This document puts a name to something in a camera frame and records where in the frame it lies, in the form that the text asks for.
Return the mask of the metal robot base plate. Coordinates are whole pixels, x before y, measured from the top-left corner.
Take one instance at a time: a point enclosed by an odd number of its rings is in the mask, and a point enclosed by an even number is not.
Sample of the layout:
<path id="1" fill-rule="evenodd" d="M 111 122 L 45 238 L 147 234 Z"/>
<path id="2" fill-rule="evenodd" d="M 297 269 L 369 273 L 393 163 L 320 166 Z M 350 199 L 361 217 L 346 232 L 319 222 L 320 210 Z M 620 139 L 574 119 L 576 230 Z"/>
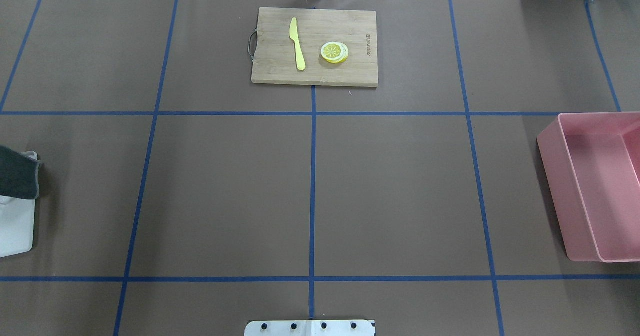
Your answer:
<path id="1" fill-rule="evenodd" d="M 376 336 L 373 320 L 256 320 L 247 323 L 245 336 Z"/>

